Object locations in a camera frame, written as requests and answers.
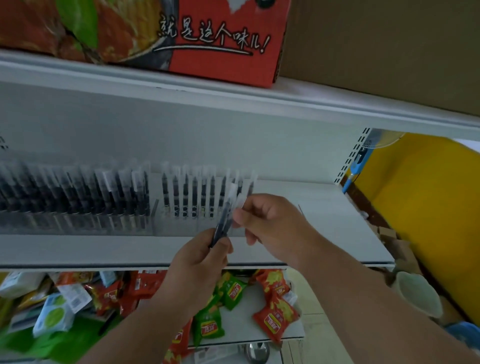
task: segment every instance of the red cardboard box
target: red cardboard box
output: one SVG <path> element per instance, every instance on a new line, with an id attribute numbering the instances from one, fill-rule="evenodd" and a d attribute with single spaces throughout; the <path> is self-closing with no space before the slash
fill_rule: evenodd
<path id="1" fill-rule="evenodd" d="M 2 0 L 0 45 L 269 87 L 290 0 Z"/>

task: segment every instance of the fan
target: fan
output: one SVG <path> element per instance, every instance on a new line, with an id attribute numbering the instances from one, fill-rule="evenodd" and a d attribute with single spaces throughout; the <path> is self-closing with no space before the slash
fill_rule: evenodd
<path id="1" fill-rule="evenodd" d="M 357 153 L 355 160 L 350 166 L 350 175 L 348 176 L 348 179 L 343 186 L 342 192 L 347 192 L 352 182 L 357 179 L 358 175 L 363 169 L 363 166 L 365 166 L 365 163 L 367 163 L 367 160 L 374 149 L 391 146 L 404 134 L 405 133 L 403 132 L 392 132 L 390 130 L 372 129 L 372 131 L 368 135 L 368 138 L 363 142 L 363 145 Z"/>

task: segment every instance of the tiled floor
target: tiled floor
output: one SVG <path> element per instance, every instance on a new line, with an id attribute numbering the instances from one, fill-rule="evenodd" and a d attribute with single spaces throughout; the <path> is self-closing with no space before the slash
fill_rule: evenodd
<path id="1" fill-rule="evenodd" d="M 284 343 L 284 364 L 353 364 L 305 278 L 291 268 L 287 276 L 299 297 L 305 339 Z"/>

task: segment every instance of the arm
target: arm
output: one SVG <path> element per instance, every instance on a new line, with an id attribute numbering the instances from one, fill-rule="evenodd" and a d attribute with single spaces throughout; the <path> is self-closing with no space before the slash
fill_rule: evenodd
<path id="1" fill-rule="evenodd" d="M 252 195 L 234 219 L 245 227 L 249 245 L 260 240 L 305 277 L 355 364 L 479 363 L 464 344 L 319 234 L 288 200 Z"/>
<path id="2" fill-rule="evenodd" d="M 148 305 L 123 320 L 78 364 L 160 363 L 175 335 L 205 307 L 227 254 L 233 252 L 228 238 L 208 248 L 214 231 L 203 231 L 186 243 Z"/>

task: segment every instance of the yellow wall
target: yellow wall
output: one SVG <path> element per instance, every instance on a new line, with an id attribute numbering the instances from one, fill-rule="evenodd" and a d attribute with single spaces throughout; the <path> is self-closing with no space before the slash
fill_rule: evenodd
<path id="1" fill-rule="evenodd" d="M 355 184 L 480 325 L 480 154 L 407 134 L 375 150 Z"/>

